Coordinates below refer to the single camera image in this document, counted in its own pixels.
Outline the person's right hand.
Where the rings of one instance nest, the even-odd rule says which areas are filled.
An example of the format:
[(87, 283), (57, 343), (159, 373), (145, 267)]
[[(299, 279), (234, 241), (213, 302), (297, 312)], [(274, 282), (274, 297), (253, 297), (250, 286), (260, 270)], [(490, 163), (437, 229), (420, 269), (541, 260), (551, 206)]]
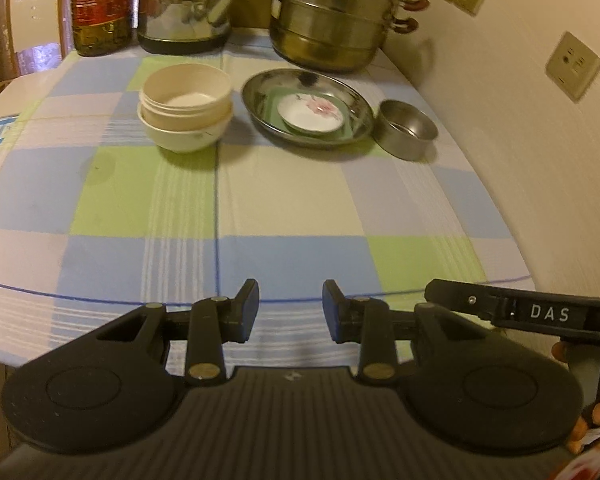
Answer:
[[(563, 341), (558, 341), (552, 348), (552, 356), (560, 362), (567, 362), (568, 344)], [(592, 422), (595, 426), (600, 426), (600, 403), (597, 403), (592, 411)], [(583, 439), (588, 432), (588, 422), (580, 417), (577, 423), (571, 430), (571, 434), (567, 440), (566, 448), (573, 453), (579, 454), (583, 448)]]

